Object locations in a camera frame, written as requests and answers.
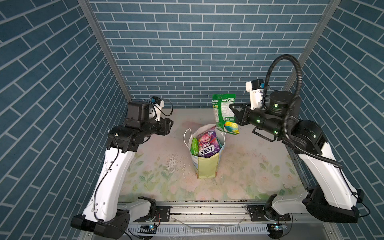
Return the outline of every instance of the floral tabletop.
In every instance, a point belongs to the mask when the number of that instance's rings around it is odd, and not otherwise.
[[[140,196],[157,201],[266,200],[270,194],[304,190],[285,146],[252,134],[250,125],[240,127],[238,135],[227,134],[216,177],[197,179],[182,138],[186,129],[194,132],[214,122],[211,111],[176,109],[171,133],[154,135],[140,145],[127,170],[119,202],[133,202]]]

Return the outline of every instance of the purple snack bag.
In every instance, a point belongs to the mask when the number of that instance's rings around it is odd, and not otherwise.
[[[199,157],[212,157],[220,151],[215,128],[216,126],[197,136],[199,141]]]

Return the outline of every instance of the green snack bag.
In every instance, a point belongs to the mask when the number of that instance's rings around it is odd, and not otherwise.
[[[197,142],[197,139],[195,137],[192,139],[191,154],[194,156],[197,156],[199,154],[199,143]]]
[[[217,129],[233,135],[239,134],[239,128],[235,123],[235,114],[229,108],[229,104],[234,103],[236,94],[214,94],[212,105]]]

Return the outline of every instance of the robotic arm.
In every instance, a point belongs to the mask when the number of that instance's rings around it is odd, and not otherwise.
[[[268,82],[273,68],[281,60],[293,63],[297,82],[295,92],[274,91],[266,105]],[[357,202],[362,202],[363,192],[355,189],[343,174],[343,166],[335,160],[331,146],[319,124],[298,119],[299,96],[303,73],[297,59],[281,55],[270,66],[265,83],[261,79],[246,83],[250,93],[249,103],[231,104],[236,123],[255,126],[253,133],[270,142],[282,141],[291,147],[308,166],[318,186],[294,197],[271,195],[265,205],[266,216],[276,220],[287,213],[310,213],[324,222],[356,223],[359,218]],[[257,130],[273,135],[267,138]]]
[[[124,176],[140,144],[151,135],[167,135],[173,125],[169,118],[161,118],[164,101],[153,97],[148,104],[128,103],[124,124],[108,132],[103,167],[88,205],[82,214],[72,218],[71,227],[118,239],[130,222],[155,216],[154,199],[140,197],[127,210],[117,209]]]

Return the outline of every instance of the blue brick wall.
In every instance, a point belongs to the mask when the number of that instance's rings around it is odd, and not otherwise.
[[[245,82],[264,78],[284,53],[296,57],[328,0],[91,0],[135,98],[161,95],[177,108],[208,108],[212,94],[249,101]],[[291,74],[281,62],[271,86]]]
[[[77,0],[0,1],[0,239],[72,239],[125,98]]]
[[[384,238],[383,12],[381,0],[342,0],[303,66],[301,117],[322,126],[371,209],[357,224],[338,224],[344,239]]]

